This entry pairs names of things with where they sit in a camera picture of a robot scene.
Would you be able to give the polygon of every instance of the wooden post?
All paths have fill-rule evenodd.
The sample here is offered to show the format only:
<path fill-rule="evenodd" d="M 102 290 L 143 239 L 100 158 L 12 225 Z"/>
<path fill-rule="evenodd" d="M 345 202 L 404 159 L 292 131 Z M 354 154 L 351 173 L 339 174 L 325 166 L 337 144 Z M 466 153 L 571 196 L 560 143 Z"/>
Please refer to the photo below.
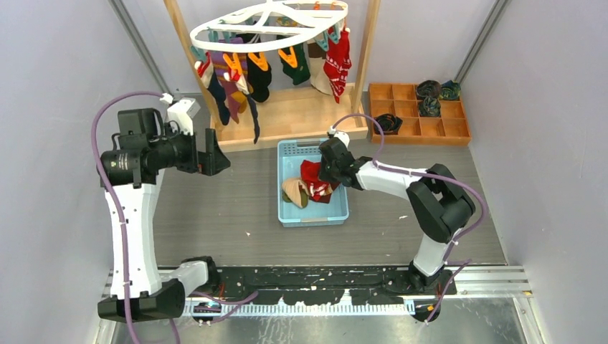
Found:
<path fill-rule="evenodd" d="M 369 0 L 367 4 L 367 17 L 365 19 L 365 29 L 363 32 L 363 40 L 361 41 L 361 52 L 359 52 L 359 65 L 357 67 L 357 78 L 355 87 L 351 94 L 351 111 L 358 112 L 361 104 L 361 94 L 365 85 L 365 76 L 367 75 L 367 65 L 369 63 L 369 52 L 371 43 L 374 40 L 376 32 L 376 20 L 378 19 L 378 11 L 380 9 L 380 0 Z"/>
<path fill-rule="evenodd" d="M 177 0 L 164 0 L 165 7 L 167 8 L 167 12 L 171 17 L 171 21 L 173 22 L 173 26 L 175 27 L 175 32 L 177 33 L 177 37 L 181 43 L 181 47 L 184 48 L 184 53 L 188 58 L 188 63 L 190 64 L 190 69 L 192 73 L 194 73 L 194 78 L 196 82 L 198 82 L 199 87 L 201 89 L 201 93 L 203 94 L 203 99 L 209 108 L 209 113 L 211 114 L 211 128 L 214 128 L 219 134 L 224 126 L 219 121 L 219 113 L 217 112 L 217 106 L 215 100 L 209 93 L 209 91 L 203 85 L 201 78 L 199 77 L 199 73 L 196 72 L 196 68 L 194 68 L 195 59 L 190 51 L 190 46 L 192 45 L 190 41 L 190 34 L 188 29 L 186 28 L 186 23 L 184 22 L 184 17 L 181 15 L 181 11 L 177 4 Z"/>

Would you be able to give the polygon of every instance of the white hanger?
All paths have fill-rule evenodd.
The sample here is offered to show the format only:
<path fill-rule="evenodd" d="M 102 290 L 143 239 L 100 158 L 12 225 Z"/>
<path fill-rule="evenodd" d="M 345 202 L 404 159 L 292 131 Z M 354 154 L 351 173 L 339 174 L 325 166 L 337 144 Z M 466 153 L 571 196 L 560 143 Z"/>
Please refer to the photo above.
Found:
<path fill-rule="evenodd" d="M 290 5 L 334 5 L 334 10 L 324 9 L 294 9 Z M 192 45 L 199 49 L 220 52 L 267 52 L 291 47 L 316 37 L 320 33 L 342 21 L 348 14 L 348 4 L 343 1 L 331 0 L 266 0 L 263 4 L 240 9 L 226 16 L 208 21 L 194 28 L 190 32 Z M 260 16 L 254 25 L 241 25 L 254 16 Z M 266 22 L 271 16 L 286 16 L 303 27 L 270 27 Z M 254 44 L 230 44 L 220 42 L 201 41 L 196 38 L 202 31 L 240 32 L 253 34 L 280 34 L 290 36 L 285 39 L 260 42 Z"/>

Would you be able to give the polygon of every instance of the wooden organizer tray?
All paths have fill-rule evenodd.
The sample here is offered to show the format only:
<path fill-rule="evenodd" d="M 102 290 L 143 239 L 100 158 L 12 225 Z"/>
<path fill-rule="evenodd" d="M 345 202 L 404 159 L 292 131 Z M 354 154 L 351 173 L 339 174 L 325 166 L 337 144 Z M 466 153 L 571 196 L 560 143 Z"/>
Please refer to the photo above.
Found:
<path fill-rule="evenodd" d="M 369 84 L 369 107 L 372 117 L 391 113 L 403 120 L 396 135 L 385 135 L 385 143 L 410 145 L 468 145 L 471 141 L 465 106 L 460 100 L 440 100 L 441 117 L 420 117 L 416 99 L 417 84 Z M 371 141 L 380 143 L 380 135 L 371 131 Z"/>

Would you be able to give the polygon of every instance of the blue plastic basket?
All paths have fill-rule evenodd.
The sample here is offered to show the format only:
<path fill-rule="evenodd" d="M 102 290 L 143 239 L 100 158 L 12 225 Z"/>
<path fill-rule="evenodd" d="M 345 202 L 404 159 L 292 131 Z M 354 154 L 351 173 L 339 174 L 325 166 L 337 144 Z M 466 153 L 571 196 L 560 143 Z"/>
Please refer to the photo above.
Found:
<path fill-rule="evenodd" d="M 279 221 L 284 227 L 328 226 L 343 224 L 348 218 L 346 188 L 340 185 L 332 194 L 329 204 L 309 201 L 304 209 L 281 198 L 281 184 L 287 178 L 300 176 L 302 161 L 321 161 L 319 144 L 326 138 L 283 140 L 277 147 L 277 195 Z"/>

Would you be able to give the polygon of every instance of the beige sock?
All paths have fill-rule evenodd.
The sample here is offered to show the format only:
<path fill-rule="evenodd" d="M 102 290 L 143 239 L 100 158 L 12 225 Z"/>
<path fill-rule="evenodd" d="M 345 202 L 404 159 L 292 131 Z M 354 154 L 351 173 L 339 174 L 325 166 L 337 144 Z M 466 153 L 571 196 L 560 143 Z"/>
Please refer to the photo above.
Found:
<path fill-rule="evenodd" d="M 308 195 L 304 192 L 303 196 L 300 187 L 306 190 L 306 184 L 300 177 L 287 178 L 281 184 L 281 189 L 287 194 L 287 197 L 299 208 L 304 208 L 308 205 Z"/>
<path fill-rule="evenodd" d="M 310 69 L 310 83 L 319 92 L 332 95 L 329 77 L 323 71 L 326 52 L 319 47 L 313 39 L 308 41 L 308 60 Z"/>

